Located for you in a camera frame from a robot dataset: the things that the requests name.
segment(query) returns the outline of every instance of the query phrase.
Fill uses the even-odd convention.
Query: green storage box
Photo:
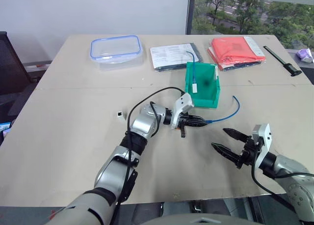
[[[220,84],[215,64],[195,63],[197,93],[192,92],[193,63],[186,63],[185,92],[188,92],[196,107],[217,108]]]

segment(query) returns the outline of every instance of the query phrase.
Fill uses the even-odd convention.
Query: chair
[[[0,31],[0,123],[17,117],[38,80],[27,73],[7,33]]]

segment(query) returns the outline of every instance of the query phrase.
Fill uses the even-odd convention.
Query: table
[[[148,55],[151,46],[195,42],[204,61],[212,62],[201,45],[213,35],[143,35],[143,65],[103,71],[88,59],[89,43],[99,37],[106,36],[75,35],[66,41],[1,145],[0,206],[65,206],[93,187],[99,168],[126,130],[116,112],[130,111],[161,87],[184,87],[184,71],[153,71]],[[274,36],[253,37],[261,47],[271,47],[295,65]],[[314,171],[314,88],[304,74],[291,77],[265,54],[267,62],[261,66],[219,72],[221,93],[216,110],[195,108],[190,112],[207,119],[226,116],[236,109],[235,95],[241,109],[233,118],[186,128],[185,139],[180,138],[179,130],[160,128],[142,154],[127,203],[265,194],[253,183],[249,167],[238,170],[212,149],[211,142],[236,153],[243,148],[222,131],[224,127],[251,134],[255,124],[269,122],[271,152]],[[167,90],[152,100],[171,108],[178,96],[177,91]],[[257,178],[274,192],[283,193],[260,171]]]

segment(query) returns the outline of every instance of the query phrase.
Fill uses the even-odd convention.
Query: window
[[[273,34],[314,51],[314,6],[270,0],[195,0],[191,34]]]

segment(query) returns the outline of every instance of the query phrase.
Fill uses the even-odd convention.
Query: blue container lid
[[[126,62],[141,54],[142,46],[135,35],[96,39],[90,48],[92,60],[106,63]]]

